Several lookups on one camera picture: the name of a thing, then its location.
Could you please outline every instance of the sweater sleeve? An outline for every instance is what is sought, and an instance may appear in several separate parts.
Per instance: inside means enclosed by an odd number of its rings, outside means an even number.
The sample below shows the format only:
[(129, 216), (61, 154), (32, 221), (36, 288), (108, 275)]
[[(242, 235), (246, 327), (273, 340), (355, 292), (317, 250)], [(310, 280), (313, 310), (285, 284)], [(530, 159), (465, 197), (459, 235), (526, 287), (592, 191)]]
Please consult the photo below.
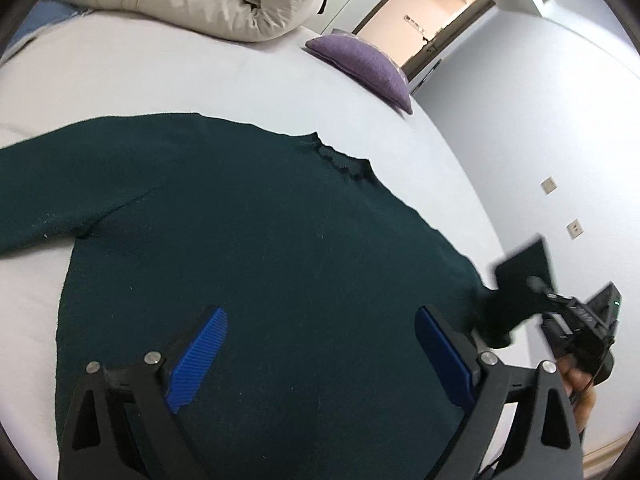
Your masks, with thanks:
[(0, 254), (87, 234), (158, 186), (190, 152), (197, 118), (100, 118), (0, 150)]

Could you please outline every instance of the doorway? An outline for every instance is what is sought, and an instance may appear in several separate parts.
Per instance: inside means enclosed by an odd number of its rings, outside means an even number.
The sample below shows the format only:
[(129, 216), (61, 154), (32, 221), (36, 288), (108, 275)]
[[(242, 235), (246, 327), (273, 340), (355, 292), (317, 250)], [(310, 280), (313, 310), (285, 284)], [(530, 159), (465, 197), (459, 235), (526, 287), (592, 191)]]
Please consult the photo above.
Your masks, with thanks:
[(387, 0), (357, 35), (403, 66), (477, 0)]
[[(367, 5), (372, 10), (360, 14)], [(494, 5), (494, 0), (351, 0), (327, 29), (352, 30), (391, 57), (411, 81)]]

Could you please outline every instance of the black cable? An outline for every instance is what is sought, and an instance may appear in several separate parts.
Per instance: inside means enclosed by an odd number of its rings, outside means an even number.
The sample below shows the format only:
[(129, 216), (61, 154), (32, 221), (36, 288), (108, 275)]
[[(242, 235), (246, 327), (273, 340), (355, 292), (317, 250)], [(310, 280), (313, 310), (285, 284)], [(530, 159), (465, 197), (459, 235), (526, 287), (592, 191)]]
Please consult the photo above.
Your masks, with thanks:
[(574, 407), (578, 402), (580, 402), (580, 399), (582, 398), (582, 396), (586, 393), (586, 391), (589, 389), (589, 387), (593, 384), (593, 381), (596, 379), (597, 375), (600, 373), (600, 370), (602, 370), (602, 367), (604, 366), (604, 361), (607, 355), (607, 352), (609, 351), (609, 348), (611, 348), (611, 345), (613, 343), (609, 344), (607, 346), (607, 348), (604, 351), (603, 357), (600, 360), (600, 364), (598, 365), (598, 369), (596, 370), (596, 373), (594, 373), (591, 376), (591, 380), (587, 383), (587, 385), (581, 389), (575, 396), (573, 397), (573, 400), (571, 401), (571, 406)]

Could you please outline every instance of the blue gripper pad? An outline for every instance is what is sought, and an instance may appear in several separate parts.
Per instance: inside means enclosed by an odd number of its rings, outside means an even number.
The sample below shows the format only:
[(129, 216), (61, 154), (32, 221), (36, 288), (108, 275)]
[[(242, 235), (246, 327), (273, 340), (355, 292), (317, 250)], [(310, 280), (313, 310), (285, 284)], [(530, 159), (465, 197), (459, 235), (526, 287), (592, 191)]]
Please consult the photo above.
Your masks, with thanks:
[(217, 308), (175, 365), (165, 399), (172, 413), (189, 404), (226, 336), (226, 312)]
[(415, 313), (414, 329), (447, 397), (452, 404), (470, 413), (476, 405), (471, 370), (426, 308), (421, 307)]

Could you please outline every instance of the dark green sweater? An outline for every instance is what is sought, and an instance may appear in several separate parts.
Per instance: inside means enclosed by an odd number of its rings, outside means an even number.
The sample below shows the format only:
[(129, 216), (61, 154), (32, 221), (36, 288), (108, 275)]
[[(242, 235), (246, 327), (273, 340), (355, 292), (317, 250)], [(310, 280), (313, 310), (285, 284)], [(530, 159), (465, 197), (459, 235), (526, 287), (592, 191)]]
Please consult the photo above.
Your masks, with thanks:
[(226, 342), (178, 417), (216, 478), (418, 480), (462, 413), (413, 332), (462, 330), (471, 263), (324, 146), (196, 114), (100, 118), (0, 150), (0, 253), (72, 233), (58, 433), (88, 361), (166, 348), (204, 306)]

